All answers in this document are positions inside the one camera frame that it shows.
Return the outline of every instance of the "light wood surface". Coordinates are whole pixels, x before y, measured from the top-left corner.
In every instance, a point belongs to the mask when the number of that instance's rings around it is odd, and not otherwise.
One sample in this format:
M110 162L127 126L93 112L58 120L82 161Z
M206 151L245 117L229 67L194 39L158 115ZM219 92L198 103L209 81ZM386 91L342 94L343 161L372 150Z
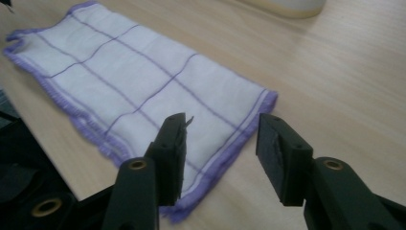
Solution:
M14 1L15 14L1 6L0 48L7 33L51 26L78 2ZM406 205L406 1L328 0L301 20L234 0L100 2L277 90L274 114L315 157L346 161L373 192ZM77 198L114 183L117 170L34 79L0 61L0 85ZM303 208L280 205L255 141L187 220L162 219L161 229L306 229Z

